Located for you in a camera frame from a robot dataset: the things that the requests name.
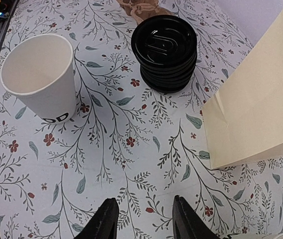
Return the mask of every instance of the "paper cup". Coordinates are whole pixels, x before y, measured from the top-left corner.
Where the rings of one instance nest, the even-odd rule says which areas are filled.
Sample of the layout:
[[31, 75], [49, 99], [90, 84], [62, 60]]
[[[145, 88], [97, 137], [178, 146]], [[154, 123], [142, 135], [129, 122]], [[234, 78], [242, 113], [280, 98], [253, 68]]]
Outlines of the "paper cup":
[[59, 35], [43, 34], [16, 46], [1, 68], [9, 93], [48, 123], [64, 123], [76, 109], [73, 47]]

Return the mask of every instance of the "beige paper bag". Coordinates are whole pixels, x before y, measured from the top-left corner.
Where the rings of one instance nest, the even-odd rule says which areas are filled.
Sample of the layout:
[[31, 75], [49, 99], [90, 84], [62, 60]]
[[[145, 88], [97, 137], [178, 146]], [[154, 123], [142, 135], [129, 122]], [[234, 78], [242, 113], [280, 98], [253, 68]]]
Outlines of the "beige paper bag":
[[202, 112], [212, 168], [283, 155], [283, 11]]

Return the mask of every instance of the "table surface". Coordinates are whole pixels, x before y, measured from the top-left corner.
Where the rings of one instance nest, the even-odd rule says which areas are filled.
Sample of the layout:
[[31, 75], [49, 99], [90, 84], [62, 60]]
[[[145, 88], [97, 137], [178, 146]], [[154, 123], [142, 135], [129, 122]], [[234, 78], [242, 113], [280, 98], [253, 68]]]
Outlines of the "table surface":
[[162, 0], [198, 34], [194, 76], [165, 95], [142, 81], [135, 21], [113, 0], [22, 0], [0, 53], [65, 36], [75, 50], [78, 108], [50, 125], [0, 84], [1, 238], [72, 238], [104, 199], [119, 203], [118, 238], [172, 238], [172, 203], [185, 197], [218, 234], [283, 231], [283, 158], [208, 169], [200, 107], [252, 49], [211, 0]]

